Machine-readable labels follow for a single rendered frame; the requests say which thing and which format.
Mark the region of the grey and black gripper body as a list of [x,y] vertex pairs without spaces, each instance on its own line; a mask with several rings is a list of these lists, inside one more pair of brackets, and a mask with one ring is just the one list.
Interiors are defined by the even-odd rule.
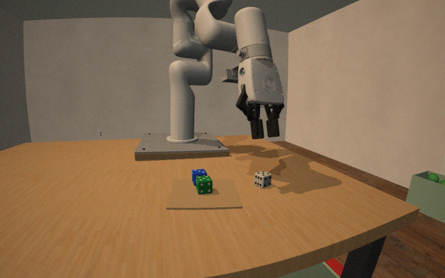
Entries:
[[[282,84],[273,59],[268,56],[255,56],[243,60],[238,68],[239,96],[246,86],[250,104],[280,105],[284,103]],[[251,101],[253,100],[253,101]]]

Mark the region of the white die with black pips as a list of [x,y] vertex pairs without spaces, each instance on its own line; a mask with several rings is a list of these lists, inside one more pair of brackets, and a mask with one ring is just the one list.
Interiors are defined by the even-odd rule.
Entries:
[[260,188],[265,188],[271,185],[272,174],[266,171],[260,171],[254,175],[254,184]]

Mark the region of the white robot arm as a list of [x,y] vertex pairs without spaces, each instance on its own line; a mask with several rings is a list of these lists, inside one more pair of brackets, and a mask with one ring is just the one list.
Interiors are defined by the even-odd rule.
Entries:
[[[170,0],[173,52],[177,57],[197,59],[197,62],[177,60],[169,67],[168,142],[187,144],[198,140],[194,136],[195,95],[190,85],[205,86],[211,82],[213,49],[236,53],[240,63],[255,56],[272,58],[265,15],[261,9],[241,9],[234,17],[235,24],[220,21],[232,1]],[[195,24],[187,10],[197,12]]]

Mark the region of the blue die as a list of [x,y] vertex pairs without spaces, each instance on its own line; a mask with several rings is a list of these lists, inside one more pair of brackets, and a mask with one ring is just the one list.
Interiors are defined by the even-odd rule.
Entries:
[[196,177],[206,176],[207,172],[204,169],[192,170],[192,182],[196,186]]

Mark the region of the green die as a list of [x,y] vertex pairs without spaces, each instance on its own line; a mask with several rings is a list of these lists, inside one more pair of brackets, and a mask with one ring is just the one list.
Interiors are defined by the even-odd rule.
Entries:
[[199,195],[212,193],[212,180],[207,176],[196,177],[196,190]]

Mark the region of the tan flat mat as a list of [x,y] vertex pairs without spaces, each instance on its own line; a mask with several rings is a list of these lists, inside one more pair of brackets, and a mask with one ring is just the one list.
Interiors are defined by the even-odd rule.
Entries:
[[242,209],[242,204],[231,178],[211,180],[212,193],[199,195],[192,179],[175,179],[166,209]]

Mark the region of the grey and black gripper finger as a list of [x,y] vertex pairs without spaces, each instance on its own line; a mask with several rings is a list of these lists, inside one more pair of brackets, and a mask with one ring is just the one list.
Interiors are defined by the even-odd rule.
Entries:
[[259,119],[260,104],[255,103],[253,105],[248,102],[248,105],[246,105],[247,98],[248,96],[246,93],[246,86],[244,85],[243,90],[236,103],[236,107],[243,111],[243,113],[247,116],[247,120],[250,121],[252,139],[254,140],[264,138],[262,119]]
[[[264,105],[264,107],[268,118],[268,120],[266,120],[268,137],[279,137],[278,119],[281,110],[284,108],[284,104],[272,106],[267,104]],[[270,109],[272,109],[272,112]]]

